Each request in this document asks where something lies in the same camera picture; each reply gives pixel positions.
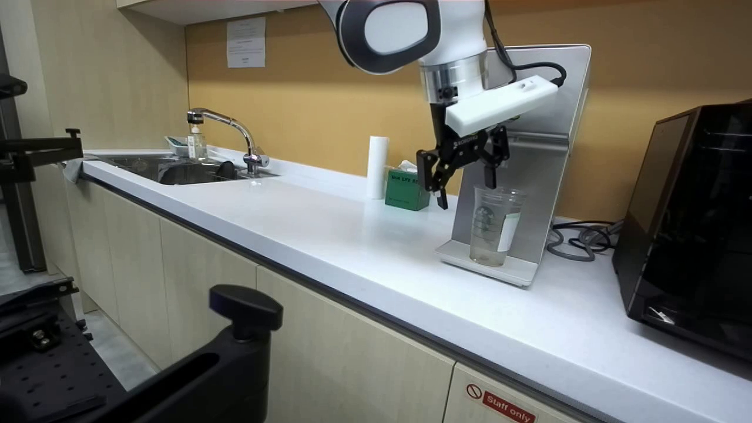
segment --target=yellow wall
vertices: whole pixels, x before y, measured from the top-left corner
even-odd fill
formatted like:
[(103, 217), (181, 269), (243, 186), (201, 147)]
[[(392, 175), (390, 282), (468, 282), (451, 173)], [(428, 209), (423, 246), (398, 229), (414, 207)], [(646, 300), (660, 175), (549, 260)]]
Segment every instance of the yellow wall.
[[(752, 98), (750, 0), (494, 0), (508, 43), (589, 42), (589, 100), (556, 214), (620, 217), (650, 127), (697, 103)], [(390, 161), (432, 145), (417, 67), (370, 76), (342, 63), (316, 6), (267, 16), (267, 67), (228, 71), (222, 22), (188, 28), (188, 96), (239, 116), (274, 156), (363, 173), (367, 136)], [(214, 142), (239, 147), (226, 129)]]

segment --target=white cabinet door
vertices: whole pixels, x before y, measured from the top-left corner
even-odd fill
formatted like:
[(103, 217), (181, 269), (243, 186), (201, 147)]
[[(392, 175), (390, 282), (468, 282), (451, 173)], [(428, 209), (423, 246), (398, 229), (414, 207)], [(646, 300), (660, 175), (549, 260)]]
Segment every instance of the white cabinet door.
[(163, 217), (159, 236), (169, 361), (175, 361), (229, 324), (209, 310), (209, 288), (214, 284), (256, 286), (256, 263)]
[(159, 217), (119, 194), (108, 201), (103, 214), (118, 327), (155, 364), (163, 364), (169, 358), (169, 343)]
[(282, 302), (271, 333), (267, 423), (437, 423), (451, 358), (259, 268)]
[(443, 423), (572, 423), (570, 415), (456, 364)]
[(118, 6), (129, 6), (177, 26), (267, 13), (306, 5), (316, 5), (316, 0), (118, 0)]
[(109, 316), (119, 320), (106, 236), (106, 209), (115, 194), (92, 180), (63, 183), (74, 243), (80, 288)]

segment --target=wall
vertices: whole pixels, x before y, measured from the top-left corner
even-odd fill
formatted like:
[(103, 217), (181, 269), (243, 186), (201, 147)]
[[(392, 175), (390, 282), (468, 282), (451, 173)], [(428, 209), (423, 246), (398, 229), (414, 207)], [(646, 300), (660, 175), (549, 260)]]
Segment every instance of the wall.
[(121, 13), (115, 0), (1, 0), (24, 136), (80, 127), (85, 147), (162, 147), (186, 132), (183, 28)]
[[(589, 42), (589, 100), (556, 214), (620, 217), (656, 120), (752, 96), (750, 0), (494, 0), (508, 43)], [(267, 67), (228, 71), (222, 22), (188, 28), (190, 106), (247, 122), (277, 156), (363, 173), (367, 136), (390, 161), (432, 145), (417, 67), (370, 76), (342, 63), (316, 6), (267, 16)], [(226, 129), (209, 141), (239, 147)]]

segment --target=kitchen counter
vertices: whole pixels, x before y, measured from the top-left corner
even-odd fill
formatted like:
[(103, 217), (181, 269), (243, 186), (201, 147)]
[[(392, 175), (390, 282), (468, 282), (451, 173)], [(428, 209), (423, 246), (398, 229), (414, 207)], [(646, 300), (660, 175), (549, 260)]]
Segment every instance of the kitchen counter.
[(615, 419), (747, 419), (752, 370), (625, 316), (611, 260), (544, 256), (531, 288), (443, 264), (454, 212), (361, 199), (363, 179), (274, 160), (279, 175), (159, 186), (81, 173), (544, 395)]

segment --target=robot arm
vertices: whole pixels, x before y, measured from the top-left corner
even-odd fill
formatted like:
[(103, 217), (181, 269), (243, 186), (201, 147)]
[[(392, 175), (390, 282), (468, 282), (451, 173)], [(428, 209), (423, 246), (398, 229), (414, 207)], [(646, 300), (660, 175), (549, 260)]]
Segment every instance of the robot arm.
[(381, 74), (420, 63), (437, 145), (417, 150), (423, 187), (439, 190), (447, 209), (451, 173), (469, 161), (495, 167), (508, 160), (505, 122), (556, 94), (542, 76), (498, 88), (482, 85), (483, 0), (318, 0), (350, 66)]

